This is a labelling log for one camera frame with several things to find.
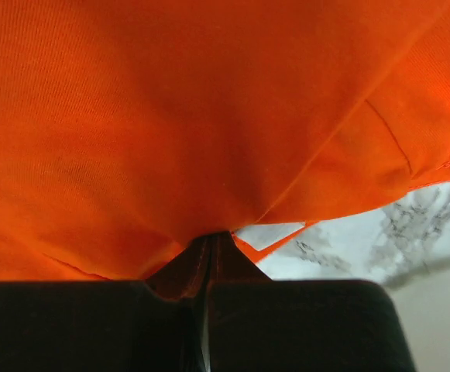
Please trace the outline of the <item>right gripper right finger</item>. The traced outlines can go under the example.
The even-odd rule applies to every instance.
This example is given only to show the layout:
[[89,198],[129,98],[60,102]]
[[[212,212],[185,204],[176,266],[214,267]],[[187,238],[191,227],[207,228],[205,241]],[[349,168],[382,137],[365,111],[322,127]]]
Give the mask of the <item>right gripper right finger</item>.
[[210,283],[271,282],[271,279],[237,247],[230,232],[212,234],[208,238]]

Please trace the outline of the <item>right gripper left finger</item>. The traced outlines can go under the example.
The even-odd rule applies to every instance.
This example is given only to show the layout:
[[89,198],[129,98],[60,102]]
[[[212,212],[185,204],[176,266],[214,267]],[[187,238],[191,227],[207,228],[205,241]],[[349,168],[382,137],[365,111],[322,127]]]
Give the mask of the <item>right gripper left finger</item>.
[[146,285],[168,301],[196,297],[208,272],[208,241],[206,236],[194,240],[188,248],[148,277]]

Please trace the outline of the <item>orange t shirt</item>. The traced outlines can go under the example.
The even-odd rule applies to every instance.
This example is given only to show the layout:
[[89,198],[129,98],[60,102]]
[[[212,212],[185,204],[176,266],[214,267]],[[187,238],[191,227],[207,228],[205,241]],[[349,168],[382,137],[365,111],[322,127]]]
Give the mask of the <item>orange t shirt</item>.
[[0,281],[450,181],[450,1],[0,1]]

